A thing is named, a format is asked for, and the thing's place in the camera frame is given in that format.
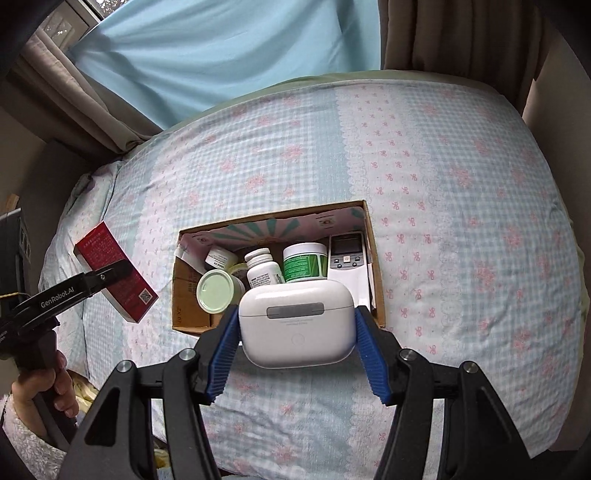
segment red product box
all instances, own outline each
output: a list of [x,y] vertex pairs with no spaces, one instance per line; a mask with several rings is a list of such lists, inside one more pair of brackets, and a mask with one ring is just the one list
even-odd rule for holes
[[[87,271],[127,259],[104,222],[95,226],[74,246],[74,255]],[[158,299],[156,292],[135,267],[129,277],[103,289],[102,293],[125,320],[134,323],[138,323]]]

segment jar lid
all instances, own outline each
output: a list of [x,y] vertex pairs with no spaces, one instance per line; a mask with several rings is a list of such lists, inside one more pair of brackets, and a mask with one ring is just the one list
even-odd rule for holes
[[248,262],[249,260],[257,257],[258,255],[270,253],[271,251],[268,248],[258,248],[257,250],[253,250],[252,252],[248,252],[246,255],[244,255],[244,261]]
[[316,242],[306,242],[303,244],[295,244],[286,247],[283,250],[283,259],[300,254],[321,254],[326,255],[326,247],[323,244]]
[[234,298],[235,285],[229,273],[210,270],[197,284],[197,302],[207,313],[221,313]]

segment checkered bedsheet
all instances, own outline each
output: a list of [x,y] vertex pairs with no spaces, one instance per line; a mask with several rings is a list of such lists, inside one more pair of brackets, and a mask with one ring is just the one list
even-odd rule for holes
[[[160,299],[131,325],[102,297],[62,315],[59,341],[100,386],[124,358],[166,361],[178,231],[273,210],[366,199],[387,328],[430,361],[477,361],[530,454],[548,448],[574,393],[581,321],[576,246],[548,165],[500,95],[415,80],[289,90],[164,132],[93,176],[67,209],[41,286],[79,271],[72,246],[103,219]],[[161,405],[154,428],[164,435]],[[239,351],[203,408],[221,468],[264,478],[372,478],[393,415],[354,353],[266,371]],[[443,409],[434,411],[434,478]]]

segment open cardboard box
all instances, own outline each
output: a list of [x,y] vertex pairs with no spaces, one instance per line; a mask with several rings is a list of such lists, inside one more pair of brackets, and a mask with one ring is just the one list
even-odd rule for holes
[[199,269],[212,245],[235,252],[240,261],[243,261],[244,254],[249,251],[268,247],[283,269],[282,252],[288,245],[299,242],[323,242],[327,245],[330,235],[354,230],[365,232],[372,315],[378,326],[383,327],[384,296],[374,231],[367,203],[358,200],[253,215],[182,230],[178,236],[174,259],[173,329],[199,335],[216,327],[221,319],[221,315],[204,312],[196,298],[197,283],[202,276],[196,268]]

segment beige curtain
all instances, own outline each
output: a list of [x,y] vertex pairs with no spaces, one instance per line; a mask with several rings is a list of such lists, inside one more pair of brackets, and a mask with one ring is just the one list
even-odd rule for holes
[[0,102],[45,141],[95,163],[110,161],[161,129],[102,85],[91,83],[38,29],[0,85]]
[[552,28],[531,0],[378,0],[382,65],[487,83],[521,113]]

